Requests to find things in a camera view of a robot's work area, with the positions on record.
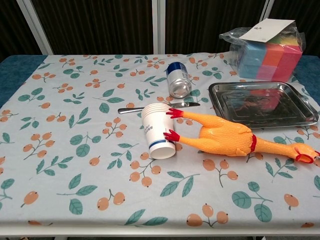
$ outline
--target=rubber chicken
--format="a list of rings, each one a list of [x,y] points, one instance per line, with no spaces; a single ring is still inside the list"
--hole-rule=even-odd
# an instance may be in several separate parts
[[[171,118],[188,118],[202,124],[199,138],[187,138],[175,131],[164,132],[165,139],[181,142],[211,154],[230,157],[246,156],[252,152],[264,152],[288,156],[296,161],[311,164],[320,156],[318,151],[304,143],[280,144],[256,137],[247,126],[230,122],[221,117],[197,114],[169,108]]]

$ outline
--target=white paper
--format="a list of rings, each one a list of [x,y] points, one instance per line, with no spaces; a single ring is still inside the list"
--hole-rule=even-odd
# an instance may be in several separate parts
[[[266,43],[294,21],[266,18],[242,35],[240,39]]]

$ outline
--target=paper cup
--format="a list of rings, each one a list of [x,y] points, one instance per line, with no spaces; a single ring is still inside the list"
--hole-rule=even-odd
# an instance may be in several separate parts
[[[166,112],[169,106],[164,103],[153,103],[146,106],[141,113],[144,133],[153,159],[167,159],[176,153],[173,141],[165,139],[164,133],[174,129],[174,121]]]

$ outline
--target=blue stripe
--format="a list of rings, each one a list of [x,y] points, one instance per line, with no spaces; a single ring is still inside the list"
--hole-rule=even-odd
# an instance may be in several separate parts
[[[152,146],[156,145],[156,144],[166,143],[166,142],[169,142],[169,143],[175,144],[175,143],[174,143],[173,141],[171,141],[171,140],[161,139],[161,140],[154,141],[153,143],[151,143],[151,144],[150,144],[150,146],[149,146],[149,149],[150,149]]]
[[[181,62],[176,61],[176,62],[170,63],[170,65],[166,69],[166,75],[168,76],[169,73],[171,73],[172,71],[177,70],[177,69],[183,69]]]

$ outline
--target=knife handle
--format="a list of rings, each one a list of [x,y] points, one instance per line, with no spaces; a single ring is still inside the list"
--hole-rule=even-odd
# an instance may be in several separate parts
[[[127,113],[134,113],[134,112],[141,112],[144,107],[132,107],[132,108],[119,108],[119,114],[127,114]]]

